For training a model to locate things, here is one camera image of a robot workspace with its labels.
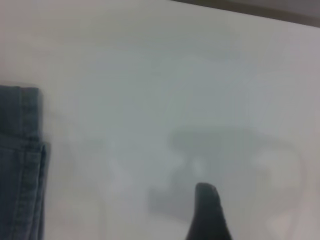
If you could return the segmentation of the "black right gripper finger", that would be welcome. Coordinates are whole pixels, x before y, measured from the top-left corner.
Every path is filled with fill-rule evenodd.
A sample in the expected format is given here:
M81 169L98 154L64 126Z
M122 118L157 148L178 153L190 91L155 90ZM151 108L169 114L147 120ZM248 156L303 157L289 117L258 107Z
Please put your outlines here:
M194 213L187 240L231 240L216 187L200 182L195 186Z

